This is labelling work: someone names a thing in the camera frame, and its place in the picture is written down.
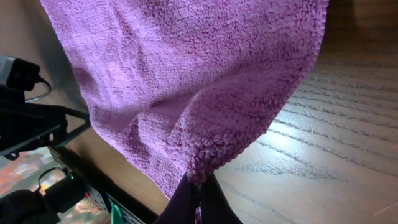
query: table top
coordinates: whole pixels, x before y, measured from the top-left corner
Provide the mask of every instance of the table top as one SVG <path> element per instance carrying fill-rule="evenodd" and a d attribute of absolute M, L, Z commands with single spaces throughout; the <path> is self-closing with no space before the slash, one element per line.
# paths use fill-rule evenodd
<path fill-rule="evenodd" d="M 268 132 L 216 172 L 243 223 L 398 223 L 397 14 L 396 1 L 331 0 L 310 76 Z M 39 64 L 55 89 L 40 103 L 86 110 L 39 1 L 0 1 L 0 21 L 0 53 Z M 166 206 L 92 129 L 67 147 L 153 211 Z"/>

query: towel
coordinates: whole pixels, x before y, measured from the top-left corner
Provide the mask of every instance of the towel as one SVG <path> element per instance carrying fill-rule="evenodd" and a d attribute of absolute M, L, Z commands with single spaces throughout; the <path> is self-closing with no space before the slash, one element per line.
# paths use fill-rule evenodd
<path fill-rule="evenodd" d="M 170 198 L 264 134 L 317 59 L 327 0 L 41 0 L 94 130 Z"/>

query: towel fold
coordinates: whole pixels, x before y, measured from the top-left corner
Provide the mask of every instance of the towel fold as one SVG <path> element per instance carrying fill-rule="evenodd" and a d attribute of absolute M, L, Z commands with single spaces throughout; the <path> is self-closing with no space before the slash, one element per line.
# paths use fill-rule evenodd
<path fill-rule="evenodd" d="M 327 0 L 41 0 L 95 131 L 170 198 L 264 134 L 314 66 Z"/>

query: cloth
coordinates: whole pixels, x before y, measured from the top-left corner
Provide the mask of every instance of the cloth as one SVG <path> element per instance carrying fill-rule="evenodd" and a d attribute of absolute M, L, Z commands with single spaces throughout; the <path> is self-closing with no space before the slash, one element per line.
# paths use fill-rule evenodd
<path fill-rule="evenodd" d="M 314 66 L 327 0 L 41 0 L 95 131 L 170 198 L 264 134 Z"/>

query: wood grain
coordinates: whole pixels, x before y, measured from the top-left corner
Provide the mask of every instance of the wood grain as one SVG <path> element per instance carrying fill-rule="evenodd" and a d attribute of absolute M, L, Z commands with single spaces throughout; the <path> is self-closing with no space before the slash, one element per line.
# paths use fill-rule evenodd
<path fill-rule="evenodd" d="M 2 0 L 0 19 L 0 52 L 40 64 L 55 87 L 41 103 L 85 110 L 38 0 Z M 398 1 L 331 0 L 314 70 L 267 134 L 216 176 L 244 223 L 398 223 L 397 136 Z M 167 204 L 92 129 L 68 147 L 153 211 Z"/>

